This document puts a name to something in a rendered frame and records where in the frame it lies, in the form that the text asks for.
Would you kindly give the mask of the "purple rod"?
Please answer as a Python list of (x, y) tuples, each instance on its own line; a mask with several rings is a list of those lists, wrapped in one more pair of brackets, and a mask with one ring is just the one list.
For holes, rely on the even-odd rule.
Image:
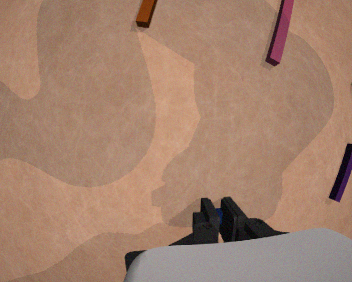
[(349, 180), (350, 174), (352, 171), (352, 144), (346, 146), (344, 157), (329, 195), (329, 198), (340, 203), (344, 190), (346, 188), (347, 182)]

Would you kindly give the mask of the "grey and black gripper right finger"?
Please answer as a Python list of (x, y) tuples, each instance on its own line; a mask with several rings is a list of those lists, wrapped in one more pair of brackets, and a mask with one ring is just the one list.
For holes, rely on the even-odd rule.
[(276, 231), (261, 219), (248, 219), (245, 213), (238, 207), (231, 197), (224, 197), (221, 199), (220, 209), (223, 214), (219, 232), (224, 243), (289, 233)]

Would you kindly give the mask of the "small blue cube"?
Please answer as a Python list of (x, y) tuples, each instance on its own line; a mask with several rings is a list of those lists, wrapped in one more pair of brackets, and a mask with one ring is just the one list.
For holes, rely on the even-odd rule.
[(215, 208), (217, 210), (218, 215), (220, 216), (220, 224), (222, 224), (222, 211), (220, 208)]

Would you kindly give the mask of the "orange-brown rectangular bar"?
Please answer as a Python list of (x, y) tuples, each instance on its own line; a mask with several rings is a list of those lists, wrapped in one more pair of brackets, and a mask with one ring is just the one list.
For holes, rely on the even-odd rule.
[(139, 9), (136, 24), (138, 27), (149, 28), (158, 0), (143, 0)]

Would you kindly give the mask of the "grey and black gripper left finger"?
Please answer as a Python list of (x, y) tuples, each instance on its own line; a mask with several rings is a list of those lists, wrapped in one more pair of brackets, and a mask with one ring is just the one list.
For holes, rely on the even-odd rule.
[[(197, 223), (198, 222), (198, 223)], [(194, 229), (193, 229), (194, 226)], [(220, 217), (211, 201), (208, 198), (201, 198), (200, 212), (193, 212), (192, 230), (193, 233), (168, 245), (197, 245), (218, 243)], [(217, 234), (216, 234), (217, 233)], [(132, 261), (146, 250), (132, 251), (125, 255), (126, 272)]]

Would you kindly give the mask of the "pink rod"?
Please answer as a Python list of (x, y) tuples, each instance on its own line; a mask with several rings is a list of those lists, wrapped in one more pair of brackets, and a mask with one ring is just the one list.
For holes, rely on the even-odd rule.
[(266, 62), (278, 65), (281, 61), (287, 33), (289, 29), (294, 0), (281, 0), (281, 5), (273, 32), (270, 47), (267, 53)]

